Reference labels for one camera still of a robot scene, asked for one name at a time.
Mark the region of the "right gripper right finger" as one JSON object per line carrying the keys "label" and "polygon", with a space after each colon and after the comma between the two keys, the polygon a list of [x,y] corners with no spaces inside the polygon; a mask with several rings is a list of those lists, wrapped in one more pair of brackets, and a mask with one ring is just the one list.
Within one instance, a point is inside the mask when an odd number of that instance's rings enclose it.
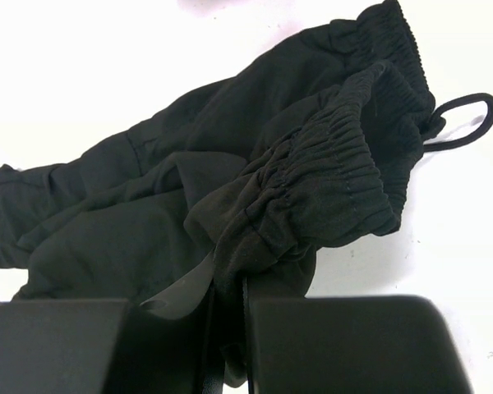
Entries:
{"label": "right gripper right finger", "polygon": [[304,298],[267,277],[242,284],[252,393],[465,393],[435,305],[415,295]]}

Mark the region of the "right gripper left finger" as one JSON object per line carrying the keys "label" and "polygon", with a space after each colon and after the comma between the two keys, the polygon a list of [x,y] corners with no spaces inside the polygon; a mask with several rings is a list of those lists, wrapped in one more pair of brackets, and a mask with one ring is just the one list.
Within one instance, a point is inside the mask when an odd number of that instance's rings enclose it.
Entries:
{"label": "right gripper left finger", "polygon": [[0,302],[0,393],[219,393],[211,256],[139,306]]}

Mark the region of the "black trousers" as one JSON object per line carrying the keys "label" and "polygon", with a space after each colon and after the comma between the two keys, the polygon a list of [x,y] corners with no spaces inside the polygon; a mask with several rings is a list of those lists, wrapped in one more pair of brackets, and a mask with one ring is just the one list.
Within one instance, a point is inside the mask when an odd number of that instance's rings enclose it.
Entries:
{"label": "black trousers", "polygon": [[142,304],[210,262],[229,312],[224,380],[247,379],[241,281],[307,293],[319,249],[401,225],[412,169],[493,124],[493,97],[437,105],[396,1],[296,33],[78,159],[0,167],[0,269],[16,300]]}

